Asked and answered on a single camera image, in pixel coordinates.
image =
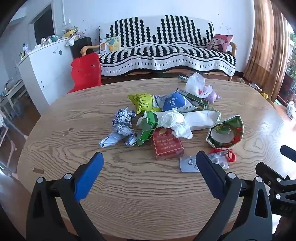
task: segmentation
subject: yellow chip bag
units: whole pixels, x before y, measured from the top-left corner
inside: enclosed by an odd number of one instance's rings
[[[140,114],[144,111],[157,111],[160,112],[160,108],[155,101],[154,96],[150,94],[135,94],[135,95],[128,95],[128,98],[137,108],[136,113]]]

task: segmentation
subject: black and white sofa cover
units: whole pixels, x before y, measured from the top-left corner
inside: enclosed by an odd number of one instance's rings
[[[121,50],[100,56],[101,75],[185,66],[198,72],[235,72],[235,57],[207,49],[214,37],[211,22],[186,16],[134,17],[100,25],[100,38],[120,36]]]

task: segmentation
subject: purple toy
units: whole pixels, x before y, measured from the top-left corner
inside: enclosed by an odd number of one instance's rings
[[[211,94],[209,94],[209,96],[204,99],[207,100],[210,104],[213,104],[215,100],[220,100],[222,99],[222,97],[220,95],[217,95],[215,91],[212,91]]]

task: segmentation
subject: wooden armrest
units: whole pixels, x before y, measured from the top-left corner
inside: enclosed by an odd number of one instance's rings
[[[236,52],[237,52],[237,45],[236,45],[235,43],[233,43],[233,42],[230,42],[230,45],[231,45],[231,47],[232,47],[231,55],[232,55],[233,57],[235,57],[235,54],[236,54]]]
[[[84,47],[80,50],[80,53],[81,53],[82,56],[85,56],[85,55],[86,55],[86,51],[87,51],[88,49],[96,49],[96,48],[99,48],[99,47],[100,47],[100,45],[95,45],[95,46],[86,45],[86,46],[84,46]]]

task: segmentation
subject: red chair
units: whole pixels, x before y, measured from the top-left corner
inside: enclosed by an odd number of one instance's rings
[[[75,85],[69,93],[102,85],[101,64],[97,53],[82,55],[74,59],[71,66],[71,75]]]

